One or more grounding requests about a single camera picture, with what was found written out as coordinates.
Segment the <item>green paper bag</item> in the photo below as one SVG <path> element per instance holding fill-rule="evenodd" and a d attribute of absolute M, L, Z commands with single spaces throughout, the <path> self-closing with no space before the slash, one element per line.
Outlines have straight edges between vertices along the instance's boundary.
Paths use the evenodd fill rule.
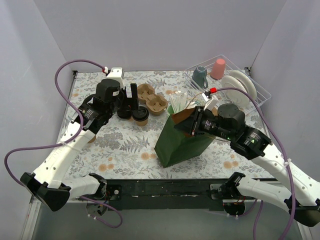
<path fill-rule="evenodd" d="M 194 110 L 184 109 L 168 117 L 154 147 L 164 168 L 201 155 L 215 139 L 214 136 L 191 136 L 175 129 L 175 125 L 189 117 Z"/>

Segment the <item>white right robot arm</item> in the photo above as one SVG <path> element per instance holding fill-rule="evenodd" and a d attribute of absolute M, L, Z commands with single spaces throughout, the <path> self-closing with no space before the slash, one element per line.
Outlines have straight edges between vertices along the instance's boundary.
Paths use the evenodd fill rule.
<path fill-rule="evenodd" d="M 237 199 L 240 196 L 261 199 L 288 213 L 307 226 L 320 222 L 320 183 L 286 161 L 271 139 L 260 130 L 246 125 L 245 113 L 236 105 L 221 105 L 214 115 L 203 106 L 173 114 L 174 128 L 193 137 L 212 135 L 230 142 L 237 154 L 270 173 L 282 186 L 254 180 L 234 172 L 214 192 L 216 198 Z"/>

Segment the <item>brown paper coffee cup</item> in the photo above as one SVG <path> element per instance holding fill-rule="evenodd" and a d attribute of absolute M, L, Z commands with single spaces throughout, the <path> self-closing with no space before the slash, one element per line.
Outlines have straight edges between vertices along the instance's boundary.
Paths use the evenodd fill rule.
<path fill-rule="evenodd" d="M 148 119 L 135 119 L 135 123 L 139 126 L 139 127 L 144 127 L 147 125 L 148 123 Z"/>

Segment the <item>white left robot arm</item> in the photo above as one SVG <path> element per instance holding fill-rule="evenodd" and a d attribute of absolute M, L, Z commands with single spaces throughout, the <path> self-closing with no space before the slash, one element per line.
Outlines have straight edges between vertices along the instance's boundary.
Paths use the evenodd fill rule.
<path fill-rule="evenodd" d="M 74 179 L 65 174 L 80 151 L 105 126 L 115 112 L 128 117 L 139 108 L 138 88 L 130 85 L 131 97 L 126 88 L 114 79 L 105 78 L 96 86 L 94 94 L 86 97 L 55 147 L 43 163 L 32 173 L 20 178 L 28 191 L 53 212 L 60 210 L 68 200 L 91 196 L 102 200 L 107 194 L 107 181 L 96 173 Z"/>

